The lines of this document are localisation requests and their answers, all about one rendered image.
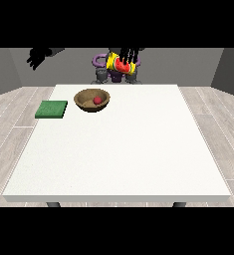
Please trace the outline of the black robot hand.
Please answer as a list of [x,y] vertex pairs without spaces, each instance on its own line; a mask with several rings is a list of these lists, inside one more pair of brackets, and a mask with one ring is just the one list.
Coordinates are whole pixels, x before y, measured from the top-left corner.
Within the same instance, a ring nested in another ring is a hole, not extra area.
[[119,60],[125,65],[130,63],[136,63],[139,48],[121,48],[119,54]]
[[36,70],[39,65],[41,65],[46,57],[52,54],[52,50],[49,48],[33,48],[30,50],[30,57],[27,63],[33,70]]

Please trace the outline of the yellow cup with melon print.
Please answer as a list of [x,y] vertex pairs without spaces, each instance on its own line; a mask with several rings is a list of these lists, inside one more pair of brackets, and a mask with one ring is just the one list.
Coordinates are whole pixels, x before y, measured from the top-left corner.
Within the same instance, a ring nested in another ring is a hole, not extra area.
[[136,69],[136,64],[133,62],[125,62],[119,58],[118,54],[110,53],[107,60],[107,69],[127,75],[132,75]]

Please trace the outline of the green square pad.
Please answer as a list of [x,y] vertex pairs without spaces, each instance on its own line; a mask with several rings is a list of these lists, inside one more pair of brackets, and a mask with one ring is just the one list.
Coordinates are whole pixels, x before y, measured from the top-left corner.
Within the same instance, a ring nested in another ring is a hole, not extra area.
[[36,119],[61,119],[64,116],[67,101],[42,101],[35,113]]

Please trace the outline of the brown wooden bowl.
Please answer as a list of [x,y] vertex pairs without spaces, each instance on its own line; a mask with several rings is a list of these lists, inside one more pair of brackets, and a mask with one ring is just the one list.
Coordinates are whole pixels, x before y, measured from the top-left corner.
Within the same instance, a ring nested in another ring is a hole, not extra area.
[[[94,99],[100,98],[102,102],[95,104]],[[75,104],[84,112],[96,113],[104,109],[110,102],[110,94],[102,89],[84,89],[74,96]]]

